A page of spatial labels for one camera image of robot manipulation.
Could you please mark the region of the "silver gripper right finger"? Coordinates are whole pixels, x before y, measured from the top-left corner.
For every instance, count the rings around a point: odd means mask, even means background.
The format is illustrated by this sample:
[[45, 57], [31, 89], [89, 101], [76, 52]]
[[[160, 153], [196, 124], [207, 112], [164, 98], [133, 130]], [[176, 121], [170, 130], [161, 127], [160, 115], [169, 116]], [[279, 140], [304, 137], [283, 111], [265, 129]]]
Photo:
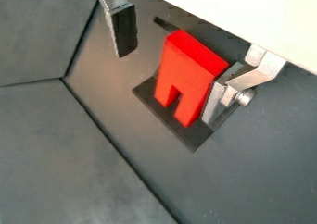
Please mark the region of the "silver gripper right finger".
[[233, 106], [248, 106], [256, 96], [255, 87], [273, 80], [287, 60], [253, 44], [245, 64], [236, 62], [212, 85], [203, 121], [212, 125]]

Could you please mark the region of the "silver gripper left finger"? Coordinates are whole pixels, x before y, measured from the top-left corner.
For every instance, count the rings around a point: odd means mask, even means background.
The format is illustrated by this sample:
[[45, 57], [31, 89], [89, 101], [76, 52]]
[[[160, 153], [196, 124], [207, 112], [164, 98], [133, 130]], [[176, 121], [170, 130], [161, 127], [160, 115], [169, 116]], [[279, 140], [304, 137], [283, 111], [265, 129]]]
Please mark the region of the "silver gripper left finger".
[[100, 0], [106, 13], [114, 50], [118, 57], [128, 56], [138, 47], [136, 6], [129, 0]]

